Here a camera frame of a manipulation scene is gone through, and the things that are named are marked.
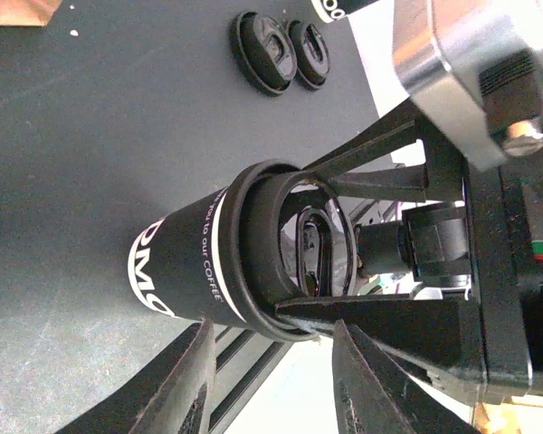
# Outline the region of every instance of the black plastic lid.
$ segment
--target black plastic lid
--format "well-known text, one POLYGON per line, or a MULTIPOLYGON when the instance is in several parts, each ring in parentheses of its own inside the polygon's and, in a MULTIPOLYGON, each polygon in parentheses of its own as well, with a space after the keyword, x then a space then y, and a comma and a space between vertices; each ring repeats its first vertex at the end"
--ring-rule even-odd
POLYGON ((326 82, 329 73, 329 52, 326 41, 312 23, 292 21, 288 32, 298 59, 298 72, 304 84, 317 90, 326 82))
POLYGON ((232 23, 232 45, 243 74, 257 89, 277 96, 290 86, 298 70, 296 52, 286 30, 273 18, 239 14, 232 23))
POLYGON ((295 297, 346 295, 356 247, 332 190, 309 172, 260 181, 243 215, 244 273, 268 306, 295 297))

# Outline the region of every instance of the table surface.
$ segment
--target table surface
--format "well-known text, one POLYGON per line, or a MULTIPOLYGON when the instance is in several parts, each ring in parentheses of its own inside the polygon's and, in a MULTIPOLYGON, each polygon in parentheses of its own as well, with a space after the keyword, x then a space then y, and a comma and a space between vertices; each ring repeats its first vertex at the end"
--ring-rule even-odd
POLYGON ((142 229, 377 118, 346 20, 323 31, 324 89, 273 99, 243 78, 231 20, 295 18, 296 3, 74 0, 43 29, 0 28, 0 432, 60 428, 187 327, 129 288, 142 229))

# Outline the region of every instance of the metal screw head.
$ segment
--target metal screw head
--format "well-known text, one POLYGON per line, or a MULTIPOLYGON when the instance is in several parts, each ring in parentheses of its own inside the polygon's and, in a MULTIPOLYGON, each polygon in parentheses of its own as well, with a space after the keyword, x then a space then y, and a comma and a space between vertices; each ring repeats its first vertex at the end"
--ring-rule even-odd
POLYGON ((507 128, 503 150, 510 156, 530 156, 543 147, 543 131, 538 118, 521 120, 507 128))

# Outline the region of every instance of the brown paper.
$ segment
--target brown paper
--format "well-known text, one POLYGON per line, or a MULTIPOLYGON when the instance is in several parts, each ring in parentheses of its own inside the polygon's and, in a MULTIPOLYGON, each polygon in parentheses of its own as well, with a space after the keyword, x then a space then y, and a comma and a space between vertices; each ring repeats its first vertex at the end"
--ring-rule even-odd
POLYGON ((0 25, 47 25, 62 0, 0 0, 0 25))

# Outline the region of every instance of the black tabletop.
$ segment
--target black tabletop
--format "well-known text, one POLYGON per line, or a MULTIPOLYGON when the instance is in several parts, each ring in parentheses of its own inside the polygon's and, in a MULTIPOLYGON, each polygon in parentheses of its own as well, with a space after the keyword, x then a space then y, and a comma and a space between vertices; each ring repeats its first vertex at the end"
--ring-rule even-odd
POLYGON ((297 18, 296 3, 75 0, 43 29, 0 28, 0 432, 58 429, 187 326, 129 288, 142 229, 376 119, 346 20, 323 29, 324 89, 273 99, 243 78, 231 20, 297 18))

